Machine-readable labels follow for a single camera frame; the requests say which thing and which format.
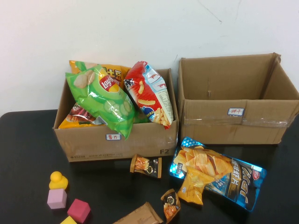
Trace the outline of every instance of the brown snack package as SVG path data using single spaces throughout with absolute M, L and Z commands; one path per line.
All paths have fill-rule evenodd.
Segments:
M 179 202 L 178 195 L 174 189 L 168 190 L 162 197 L 164 214 L 166 216 L 166 224 L 168 224 L 173 217 L 180 211 L 181 203 Z
M 205 185 L 215 181 L 215 179 L 192 167 L 187 167 L 187 170 L 187 176 L 178 191 L 178 197 L 186 202 L 203 205 L 202 192 Z
M 158 224 L 162 222 L 163 220 L 155 212 L 150 203 L 146 202 L 143 206 L 132 211 L 114 224 Z
M 148 176 L 161 178 L 161 171 L 162 171 L 161 157 L 159 157 L 158 159 L 147 159 L 135 154 L 131 161 L 131 166 L 130 166 L 131 173 L 138 172 Z

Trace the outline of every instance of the orange snack bag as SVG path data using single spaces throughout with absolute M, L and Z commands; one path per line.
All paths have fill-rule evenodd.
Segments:
M 97 65 L 96 63 L 70 61 L 71 72 L 73 74 L 78 74 Z M 101 66 L 116 81 L 119 87 L 124 89 L 124 79 L 131 68 L 113 64 L 101 64 Z

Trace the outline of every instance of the empty cardboard box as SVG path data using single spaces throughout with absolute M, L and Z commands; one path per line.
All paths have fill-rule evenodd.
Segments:
M 298 91 L 276 53 L 180 60 L 181 139 L 277 144 L 298 113 Z
M 133 124 L 128 139 L 107 126 L 58 129 L 75 104 L 65 81 L 54 131 L 68 160 L 90 161 L 173 155 L 178 139 L 178 111 L 171 78 L 171 70 L 157 70 L 164 78 L 172 104 L 174 121 L 167 130 L 156 123 Z

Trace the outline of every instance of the green lay's chip bag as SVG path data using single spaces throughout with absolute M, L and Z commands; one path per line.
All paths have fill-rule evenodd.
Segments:
M 125 138 L 130 135 L 135 114 L 133 104 L 101 65 L 78 74 L 66 73 L 65 77 L 79 106 Z

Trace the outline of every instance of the chip bag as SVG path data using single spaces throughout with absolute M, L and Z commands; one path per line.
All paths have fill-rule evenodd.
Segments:
M 190 168 L 205 173 L 215 179 L 205 186 L 206 190 L 223 195 L 246 210 L 252 211 L 267 171 L 253 164 L 221 155 L 213 150 L 204 149 L 204 147 L 200 142 L 185 137 L 181 149 L 179 148 L 175 152 L 170 175 L 184 178 L 188 175 Z M 204 153 L 212 163 L 213 169 Z
M 130 172 L 137 172 L 155 178 L 161 178 L 162 158 L 160 157 L 158 159 L 147 159 L 135 154 L 131 161 Z
M 70 61 L 71 72 L 73 74 L 78 74 L 82 71 L 90 69 L 97 66 L 95 63 L 80 62 L 80 61 Z M 101 66 L 106 70 L 106 72 L 116 81 L 116 83 L 124 89 L 124 78 L 126 77 L 128 71 L 131 68 L 112 65 L 112 64 L 101 64 Z
M 174 189 L 168 190 L 162 197 L 163 210 L 166 216 L 166 224 L 169 223 L 173 217 L 180 211 L 181 203 L 179 202 L 178 195 Z
M 173 122 L 172 106 L 164 79 L 148 65 L 137 62 L 125 78 L 125 86 L 151 122 L 168 129 Z
M 75 103 L 70 113 L 58 128 L 92 127 L 98 125 L 104 125 L 101 119 L 96 119 L 89 112 Z
M 202 192 L 205 185 L 215 181 L 215 178 L 206 175 L 199 170 L 191 167 L 187 167 L 187 176 L 178 191 L 178 197 L 182 198 L 186 202 L 192 202 L 195 204 L 201 204 Z
M 136 111 L 133 124 L 147 123 L 149 120 L 141 111 Z M 59 129 L 73 127 L 93 127 L 105 126 L 101 119 L 96 119 L 89 112 L 79 106 L 77 103 L 73 106 L 70 113 L 66 116 L 63 122 L 59 125 Z
M 78 74 L 66 73 L 65 77 L 79 106 L 125 138 L 129 136 L 135 109 L 127 94 L 101 65 Z

